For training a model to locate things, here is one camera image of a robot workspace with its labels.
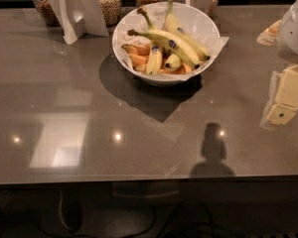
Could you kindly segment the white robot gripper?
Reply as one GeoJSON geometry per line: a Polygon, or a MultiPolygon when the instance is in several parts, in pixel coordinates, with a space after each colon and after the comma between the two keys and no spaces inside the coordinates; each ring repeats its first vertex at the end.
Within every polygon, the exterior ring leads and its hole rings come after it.
{"type": "MultiPolygon", "coordinates": [[[[290,62],[298,62],[298,0],[283,16],[277,36],[278,55],[290,62]]],[[[298,63],[274,71],[270,79],[269,101],[265,119],[273,125],[285,125],[298,112],[298,63]]]]}

